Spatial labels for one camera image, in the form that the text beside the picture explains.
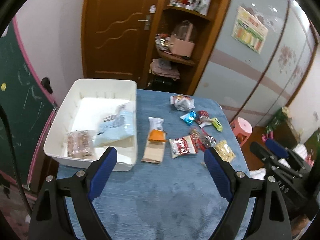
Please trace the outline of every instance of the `pink plastic stool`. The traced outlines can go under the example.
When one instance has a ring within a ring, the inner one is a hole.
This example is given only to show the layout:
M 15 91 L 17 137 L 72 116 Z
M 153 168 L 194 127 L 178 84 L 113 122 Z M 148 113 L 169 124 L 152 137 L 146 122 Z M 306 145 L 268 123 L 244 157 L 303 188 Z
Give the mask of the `pink plastic stool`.
M 238 117 L 231 122 L 230 126 L 241 147 L 252 133 L 251 124 L 246 119 Z

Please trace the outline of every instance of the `white plastic bin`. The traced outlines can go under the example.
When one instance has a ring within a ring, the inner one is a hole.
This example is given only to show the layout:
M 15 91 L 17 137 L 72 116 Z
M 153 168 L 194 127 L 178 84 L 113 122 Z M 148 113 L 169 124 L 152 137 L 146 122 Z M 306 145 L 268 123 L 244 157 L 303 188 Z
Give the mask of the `white plastic bin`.
M 114 171 L 128 171 L 137 160 L 136 127 L 137 84 L 130 80 L 79 79 L 72 85 L 52 123 L 44 152 L 57 162 L 72 167 L 88 168 L 107 147 L 95 148 L 88 159 L 67 156 L 66 134 L 75 130 L 97 130 L 103 115 L 114 114 L 118 105 L 133 102 L 135 135 L 110 143 L 118 152 Z

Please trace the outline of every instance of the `silver screw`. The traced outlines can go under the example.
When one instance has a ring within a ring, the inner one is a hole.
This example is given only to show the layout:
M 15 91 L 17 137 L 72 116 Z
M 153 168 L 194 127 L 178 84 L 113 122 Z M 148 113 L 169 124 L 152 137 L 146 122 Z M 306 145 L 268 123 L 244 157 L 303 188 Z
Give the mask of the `silver screw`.
M 52 176 L 52 175 L 49 175 L 49 176 L 47 176 L 47 177 L 45 178 L 45 180 L 46 180 L 47 182 L 50 182 L 50 181 L 53 180 L 53 176 Z
M 275 179 L 274 177 L 272 177 L 272 176 L 269 176 L 269 177 L 268 177 L 268 180 L 269 180 L 270 182 L 272 182 L 272 183 L 274 183 L 274 182 L 276 181 L 276 179 Z
M 78 171 L 77 172 L 77 177 L 82 177 L 84 175 L 84 171 Z
M 245 174 L 242 171 L 237 171 L 236 175 L 241 179 L 245 176 Z

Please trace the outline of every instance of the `door handle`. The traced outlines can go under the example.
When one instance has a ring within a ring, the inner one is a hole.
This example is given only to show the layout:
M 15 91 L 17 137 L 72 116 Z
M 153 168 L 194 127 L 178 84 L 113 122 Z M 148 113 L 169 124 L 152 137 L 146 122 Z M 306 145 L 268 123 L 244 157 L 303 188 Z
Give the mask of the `door handle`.
M 145 23 L 144 23 L 144 30 L 145 30 L 145 31 L 149 30 L 149 27 L 150 27 L 150 19 L 151 19 L 151 15 L 150 15 L 150 14 L 147 14 L 145 20 L 138 20 L 138 22 L 145 22 Z

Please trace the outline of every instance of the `colorful poster on wardrobe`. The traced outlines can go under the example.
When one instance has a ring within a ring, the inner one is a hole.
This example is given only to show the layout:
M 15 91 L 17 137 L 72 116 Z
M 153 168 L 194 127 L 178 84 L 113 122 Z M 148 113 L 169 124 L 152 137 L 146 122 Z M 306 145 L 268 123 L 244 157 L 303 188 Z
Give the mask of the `colorful poster on wardrobe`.
M 267 34 L 268 29 L 256 17 L 241 6 L 238 8 L 232 37 L 260 54 Z

